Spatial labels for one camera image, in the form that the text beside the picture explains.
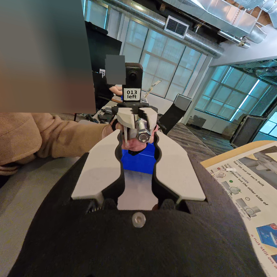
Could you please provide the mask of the rectangular metal duct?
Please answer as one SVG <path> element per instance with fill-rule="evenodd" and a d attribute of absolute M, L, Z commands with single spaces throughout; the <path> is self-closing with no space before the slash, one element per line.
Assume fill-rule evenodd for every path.
<path fill-rule="evenodd" d="M 267 13 L 276 28 L 276 1 L 188 0 L 164 1 L 219 29 L 218 34 L 237 46 L 249 48 L 248 40 L 259 44 L 267 34 L 258 19 Z"/>

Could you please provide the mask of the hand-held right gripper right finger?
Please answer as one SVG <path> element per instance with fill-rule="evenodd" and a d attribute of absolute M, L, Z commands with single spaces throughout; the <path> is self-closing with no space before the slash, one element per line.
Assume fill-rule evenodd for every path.
<path fill-rule="evenodd" d="M 206 205 L 206 195 L 185 149 L 160 131 L 154 135 L 154 147 L 151 189 L 158 203 L 153 210 L 161 210 L 164 201 L 177 210 Z"/>

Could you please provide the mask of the round metal duct pipe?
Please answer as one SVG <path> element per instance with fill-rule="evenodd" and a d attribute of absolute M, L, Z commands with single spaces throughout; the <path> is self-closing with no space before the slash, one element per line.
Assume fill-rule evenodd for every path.
<path fill-rule="evenodd" d="M 224 48 L 218 44 L 207 40 L 197 33 L 187 30 L 185 37 L 181 38 L 171 32 L 165 31 L 167 19 L 156 12 L 136 3 L 135 1 L 117 1 L 107 0 L 103 1 L 110 5 L 115 10 L 126 14 L 130 19 L 135 19 L 142 23 L 142 25 L 149 27 L 157 32 L 161 32 L 186 46 L 192 47 L 199 52 L 211 56 L 213 58 L 220 58 L 224 53 Z"/>

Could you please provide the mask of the steel hex bolt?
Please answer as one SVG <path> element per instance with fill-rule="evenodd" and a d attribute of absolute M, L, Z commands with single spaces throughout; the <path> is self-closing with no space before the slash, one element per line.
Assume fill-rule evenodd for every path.
<path fill-rule="evenodd" d="M 143 118 L 140 118 L 135 121 L 135 126 L 136 126 L 137 131 L 139 129 L 147 129 L 147 121 L 144 120 Z"/>

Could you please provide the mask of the person's left hand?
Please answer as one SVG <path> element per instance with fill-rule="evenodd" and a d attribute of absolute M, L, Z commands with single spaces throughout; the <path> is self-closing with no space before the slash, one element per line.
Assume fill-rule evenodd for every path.
<path fill-rule="evenodd" d="M 106 126 L 102 130 L 102 135 L 101 138 L 104 139 L 108 135 L 114 132 L 112 125 L 114 124 L 114 121 L 111 124 L 106 124 Z M 154 134 L 155 132 L 158 131 L 158 125 L 156 125 L 155 129 L 152 131 L 149 143 L 153 143 L 154 141 Z M 130 151 L 141 151 L 146 148 L 147 144 L 146 143 L 141 143 L 139 142 L 136 138 L 132 138 L 127 140 L 124 144 L 122 144 L 122 149 L 124 150 L 130 150 Z"/>

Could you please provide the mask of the black tilted stand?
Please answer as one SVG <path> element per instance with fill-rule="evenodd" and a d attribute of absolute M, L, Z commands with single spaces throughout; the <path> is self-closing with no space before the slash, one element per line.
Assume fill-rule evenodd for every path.
<path fill-rule="evenodd" d="M 180 121 L 180 119 L 183 118 L 191 102 L 191 98 L 177 94 L 170 108 L 160 117 L 159 120 L 157 120 L 157 124 L 162 133 L 165 135 L 169 133 L 169 131 Z"/>

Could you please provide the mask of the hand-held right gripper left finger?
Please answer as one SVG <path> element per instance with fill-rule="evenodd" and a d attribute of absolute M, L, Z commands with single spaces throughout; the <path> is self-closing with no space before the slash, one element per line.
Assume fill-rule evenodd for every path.
<path fill-rule="evenodd" d="M 125 190 L 122 131 L 116 130 L 98 142 L 88 154 L 71 198 L 94 199 L 102 207 L 105 199 L 115 202 Z"/>

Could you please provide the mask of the printed instruction sheet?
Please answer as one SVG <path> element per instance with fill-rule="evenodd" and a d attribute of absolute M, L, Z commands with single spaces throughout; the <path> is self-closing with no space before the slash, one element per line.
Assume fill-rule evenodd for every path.
<path fill-rule="evenodd" d="M 276 141 L 256 141 L 201 162 L 237 207 L 266 276 L 277 276 L 276 155 Z"/>

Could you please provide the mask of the blue plastic bin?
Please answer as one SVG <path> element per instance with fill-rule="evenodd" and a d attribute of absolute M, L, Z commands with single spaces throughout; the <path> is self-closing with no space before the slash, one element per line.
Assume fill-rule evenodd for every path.
<path fill-rule="evenodd" d="M 122 149 L 121 162 L 123 164 L 123 169 L 153 174 L 154 164 L 156 162 L 154 153 L 155 146 L 153 143 L 148 144 L 143 151 L 136 155 L 131 155 L 128 150 Z"/>

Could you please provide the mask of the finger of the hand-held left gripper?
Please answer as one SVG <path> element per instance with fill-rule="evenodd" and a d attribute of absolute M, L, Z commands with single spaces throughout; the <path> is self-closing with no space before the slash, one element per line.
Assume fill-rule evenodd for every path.
<path fill-rule="evenodd" d="M 147 130 L 152 132 L 157 125 L 158 109 L 156 107 L 142 107 L 142 119 L 147 122 Z"/>
<path fill-rule="evenodd" d="M 117 112 L 117 120 L 125 128 L 135 129 L 134 114 L 132 108 L 119 107 Z"/>

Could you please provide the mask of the black flat panel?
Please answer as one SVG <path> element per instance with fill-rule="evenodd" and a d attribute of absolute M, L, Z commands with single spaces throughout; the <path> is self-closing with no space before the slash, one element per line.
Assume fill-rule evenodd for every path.
<path fill-rule="evenodd" d="M 267 119 L 266 116 L 244 116 L 229 141 L 230 145 L 238 148 L 251 143 Z"/>

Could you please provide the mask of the white air vent grille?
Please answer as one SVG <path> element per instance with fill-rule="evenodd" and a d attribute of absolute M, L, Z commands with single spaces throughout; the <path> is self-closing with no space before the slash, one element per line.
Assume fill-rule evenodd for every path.
<path fill-rule="evenodd" d="M 184 39 L 187 31 L 189 30 L 189 24 L 186 24 L 172 16 L 168 16 L 164 30 L 170 34 Z"/>

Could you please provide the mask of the large black screen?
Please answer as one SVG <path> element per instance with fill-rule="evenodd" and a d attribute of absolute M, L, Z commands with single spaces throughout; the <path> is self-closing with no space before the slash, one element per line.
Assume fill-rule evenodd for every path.
<path fill-rule="evenodd" d="M 108 31 L 85 21 L 92 71 L 105 69 L 106 55 L 119 55 L 122 42 L 108 36 Z"/>

